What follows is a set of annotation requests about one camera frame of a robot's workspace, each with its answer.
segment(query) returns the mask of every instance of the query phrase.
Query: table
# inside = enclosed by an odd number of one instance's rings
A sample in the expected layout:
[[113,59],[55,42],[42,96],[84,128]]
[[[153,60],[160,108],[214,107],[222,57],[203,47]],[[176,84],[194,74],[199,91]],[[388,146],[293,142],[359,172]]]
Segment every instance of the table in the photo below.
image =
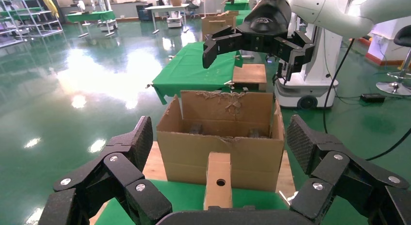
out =
[[108,34],[106,34],[105,36],[111,36],[114,34],[114,32],[110,32],[110,27],[109,27],[109,20],[115,20],[115,15],[114,12],[112,10],[110,11],[102,11],[102,12],[92,12],[90,14],[82,14],[81,12],[78,13],[74,13],[74,14],[68,14],[67,16],[67,20],[71,23],[75,23],[77,22],[79,25],[79,29],[81,32],[81,35],[79,35],[79,37],[85,37],[88,35],[87,33],[83,32],[83,26],[86,27],[87,31],[88,31],[88,26],[90,25],[90,23],[87,23],[87,20],[102,20],[102,21],[106,21],[106,25],[107,25],[107,31],[109,32]]
[[226,2],[224,11],[250,10],[250,0],[234,0],[234,4]]
[[[154,16],[154,13],[161,13],[161,12],[180,12],[180,11],[185,11],[185,9],[188,7],[189,4],[185,3],[182,4],[181,6],[172,6],[172,5],[163,5],[163,6],[151,6],[148,8],[145,8],[146,10],[151,10],[151,15],[153,17],[153,24],[154,24],[154,32],[153,34],[156,34],[159,32],[156,26],[156,18]],[[186,21],[186,15],[184,14],[184,27],[183,32],[187,32],[189,29],[187,28],[187,21]]]
[[163,104],[167,104],[165,95],[180,95],[181,90],[230,92],[229,82],[233,80],[234,66],[242,66],[239,52],[218,55],[211,67],[205,69],[203,44],[204,42],[187,44],[153,80],[152,86]]
[[[204,185],[151,180],[173,205],[173,212],[202,210]],[[253,205],[256,209],[287,209],[280,197],[272,192],[233,189],[233,207]],[[113,199],[101,213],[95,225],[134,225],[117,200]]]

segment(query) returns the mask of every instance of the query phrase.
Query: green table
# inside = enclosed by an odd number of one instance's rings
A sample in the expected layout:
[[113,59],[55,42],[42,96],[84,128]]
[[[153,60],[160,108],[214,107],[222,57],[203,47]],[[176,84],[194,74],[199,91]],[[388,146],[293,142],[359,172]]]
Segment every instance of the green table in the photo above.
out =
[[164,96],[180,95],[181,90],[229,92],[234,66],[242,66],[238,51],[218,55],[209,69],[203,68],[203,43],[189,43],[153,80],[152,86],[163,104]]
[[74,13],[67,15],[67,20],[71,23],[86,21],[86,20],[114,20],[113,11],[92,12],[90,14]]
[[241,11],[241,10],[250,10],[249,0],[234,0],[234,4],[231,4],[231,2],[225,3],[224,11]]
[[[173,212],[202,210],[204,185],[151,180],[173,205]],[[256,209],[287,209],[275,193],[233,189],[233,207],[255,206]],[[111,200],[95,225],[134,225],[117,200]]]
[[241,25],[248,14],[250,14],[251,10],[240,10],[236,17],[236,25]]

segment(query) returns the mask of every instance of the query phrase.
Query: green epoxy floor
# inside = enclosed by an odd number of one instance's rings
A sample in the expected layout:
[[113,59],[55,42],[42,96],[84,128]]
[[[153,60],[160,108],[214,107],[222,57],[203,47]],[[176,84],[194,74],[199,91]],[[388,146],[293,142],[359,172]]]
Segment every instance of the green epoxy floor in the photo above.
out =
[[[166,105],[153,88],[145,87],[169,55],[201,39],[200,20],[188,24],[190,31],[181,33],[158,22],[160,32],[152,35],[151,22],[121,23],[111,38],[92,27],[86,39],[78,39],[77,27],[68,25],[65,36],[0,49],[0,224],[34,224],[29,218],[43,208],[56,179],[94,159],[105,141],[132,130],[140,116],[151,116],[155,127]],[[338,77],[339,95],[378,92],[375,83],[390,80],[379,74],[384,67],[366,62],[361,46],[354,50]],[[253,62],[262,63],[262,57]],[[276,63],[268,64],[269,80],[276,68]],[[354,105],[336,100],[327,111],[328,130],[363,158],[386,150],[411,124],[410,100],[389,99],[371,106],[347,103]],[[282,112],[286,126],[297,113],[310,127],[323,130],[322,111]],[[373,162],[411,181],[410,145],[411,138]],[[306,176],[289,155],[298,188]],[[327,224],[366,224],[344,200],[334,204]]]

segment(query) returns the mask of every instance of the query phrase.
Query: black stool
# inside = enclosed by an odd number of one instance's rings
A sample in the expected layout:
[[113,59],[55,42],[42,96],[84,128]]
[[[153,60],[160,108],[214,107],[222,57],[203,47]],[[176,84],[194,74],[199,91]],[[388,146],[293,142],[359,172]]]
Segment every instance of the black stool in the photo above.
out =
[[411,63],[411,25],[402,28],[398,31],[394,38],[394,43],[402,47],[410,47],[407,57],[400,72],[390,72],[387,75],[396,78],[395,82],[378,82],[377,88],[390,94],[399,96],[411,96],[411,89],[403,85],[403,80],[411,79],[411,74],[407,73],[408,67]]

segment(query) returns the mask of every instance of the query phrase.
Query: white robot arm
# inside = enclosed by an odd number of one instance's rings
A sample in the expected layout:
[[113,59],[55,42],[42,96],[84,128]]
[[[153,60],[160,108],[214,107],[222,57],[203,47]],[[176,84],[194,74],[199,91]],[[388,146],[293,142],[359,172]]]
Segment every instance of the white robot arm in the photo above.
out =
[[307,23],[335,34],[357,38],[374,25],[411,16],[411,0],[288,0],[291,10]]

